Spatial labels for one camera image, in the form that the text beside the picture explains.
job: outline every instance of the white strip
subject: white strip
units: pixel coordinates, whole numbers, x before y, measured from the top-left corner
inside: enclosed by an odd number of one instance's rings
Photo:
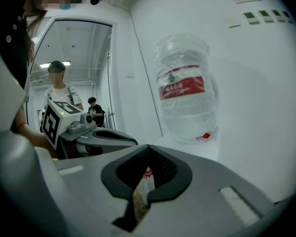
[[[61,169],[61,170],[59,170],[59,174],[61,176],[64,176],[64,175],[73,174],[73,173],[76,173],[76,172],[79,172],[79,171],[82,171],[82,170],[83,170],[83,166],[78,165],[78,166],[71,167],[71,168]]]
[[[254,224],[260,219],[258,214],[256,214],[253,209],[241,199],[233,188],[223,188],[220,190],[220,193],[246,227]]]

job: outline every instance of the bottle label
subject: bottle label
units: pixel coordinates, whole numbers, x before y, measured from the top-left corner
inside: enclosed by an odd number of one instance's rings
[[[159,88],[161,100],[205,92],[204,81],[198,65],[170,70],[157,80],[162,85]]]

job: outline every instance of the person in black shirt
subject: person in black shirt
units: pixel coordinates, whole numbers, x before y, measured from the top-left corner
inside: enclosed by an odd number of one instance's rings
[[[96,104],[96,101],[97,99],[95,97],[90,97],[88,99],[88,103],[91,105],[88,113],[92,114],[93,120],[97,126],[103,127],[105,111],[102,110],[101,106]]]

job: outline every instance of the door frame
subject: door frame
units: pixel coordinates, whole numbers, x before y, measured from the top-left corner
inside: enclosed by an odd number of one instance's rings
[[[122,105],[119,97],[119,82],[118,82],[118,73],[117,73],[117,23],[116,22],[110,22],[110,21],[105,21],[97,18],[90,18],[90,17],[80,17],[80,16],[54,16],[54,17],[47,17],[49,20],[41,30],[41,33],[37,36],[37,41],[36,45],[34,46],[34,59],[33,62],[29,65],[29,73],[28,73],[28,84],[29,86],[27,87],[27,92],[26,96],[29,95],[29,89],[30,89],[30,74],[33,68],[33,63],[35,61],[37,51],[40,48],[40,45],[42,43],[42,40],[45,38],[47,32],[51,28],[51,26],[54,24],[55,21],[85,21],[85,22],[91,22],[91,23],[96,23],[96,24],[102,24],[102,25],[107,25],[112,27],[111,31],[111,44],[110,44],[110,55],[111,55],[111,106],[112,106],[112,111],[115,114],[118,114],[118,121],[117,119],[115,120],[115,127],[117,130],[121,132],[126,132],[125,128],[125,123],[124,123],[124,116],[122,112]]]

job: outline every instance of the large plastic water bottle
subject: large plastic water bottle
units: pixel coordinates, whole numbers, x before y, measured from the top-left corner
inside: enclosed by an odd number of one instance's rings
[[[200,138],[216,128],[209,54],[207,43],[193,34],[172,34],[155,49],[163,121],[179,138]]]

